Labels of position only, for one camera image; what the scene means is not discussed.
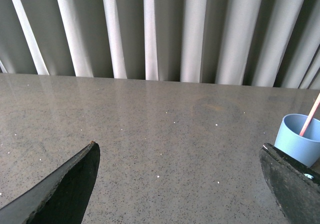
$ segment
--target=speckled stone surface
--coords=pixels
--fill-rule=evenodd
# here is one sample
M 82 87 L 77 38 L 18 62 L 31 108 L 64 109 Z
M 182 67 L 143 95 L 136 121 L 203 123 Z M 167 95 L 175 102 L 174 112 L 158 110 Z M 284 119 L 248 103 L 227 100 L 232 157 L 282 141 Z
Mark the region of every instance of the speckled stone surface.
M 317 95 L 1 73 L 0 208 L 94 140 L 101 159 L 84 224 L 287 223 L 259 150 Z

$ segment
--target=curtain fold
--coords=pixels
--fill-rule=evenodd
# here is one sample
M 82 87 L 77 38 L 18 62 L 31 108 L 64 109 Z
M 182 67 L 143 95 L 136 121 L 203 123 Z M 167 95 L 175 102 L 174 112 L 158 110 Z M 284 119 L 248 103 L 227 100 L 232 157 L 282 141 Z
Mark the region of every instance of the curtain fold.
M 0 0 L 0 71 L 320 89 L 320 0 Z

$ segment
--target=pink straw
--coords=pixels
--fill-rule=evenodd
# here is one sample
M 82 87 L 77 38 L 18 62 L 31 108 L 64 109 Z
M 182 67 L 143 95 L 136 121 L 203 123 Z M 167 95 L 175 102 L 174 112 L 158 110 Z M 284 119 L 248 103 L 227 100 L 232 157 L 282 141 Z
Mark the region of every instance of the pink straw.
M 316 98 L 315 103 L 313 104 L 313 107 L 311 108 L 311 111 L 305 120 L 305 123 L 303 124 L 303 127 L 300 131 L 300 134 L 299 134 L 301 137 L 304 136 L 305 131 L 307 130 L 307 128 L 312 120 L 312 117 L 314 116 L 314 114 L 319 106 L 319 103 L 320 103 L 320 93 L 319 93 L 318 97 Z

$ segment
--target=gray countertop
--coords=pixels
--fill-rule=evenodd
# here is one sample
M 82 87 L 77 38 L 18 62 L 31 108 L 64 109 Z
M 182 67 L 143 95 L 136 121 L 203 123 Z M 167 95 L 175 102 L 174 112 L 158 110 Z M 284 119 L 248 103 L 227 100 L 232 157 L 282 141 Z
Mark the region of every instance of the gray countertop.
M 93 140 L 101 160 L 84 224 L 287 223 L 259 150 L 317 95 L 1 73 L 0 208 Z

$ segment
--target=light blue plastic cup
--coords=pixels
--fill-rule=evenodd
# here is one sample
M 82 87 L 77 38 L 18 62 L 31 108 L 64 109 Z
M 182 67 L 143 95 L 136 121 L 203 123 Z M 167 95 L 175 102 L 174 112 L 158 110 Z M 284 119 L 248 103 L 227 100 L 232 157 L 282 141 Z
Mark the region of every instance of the light blue plastic cup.
M 274 146 L 290 157 L 311 167 L 320 157 L 320 121 L 313 118 L 303 136 L 299 133 L 306 115 L 288 114 L 281 122 Z

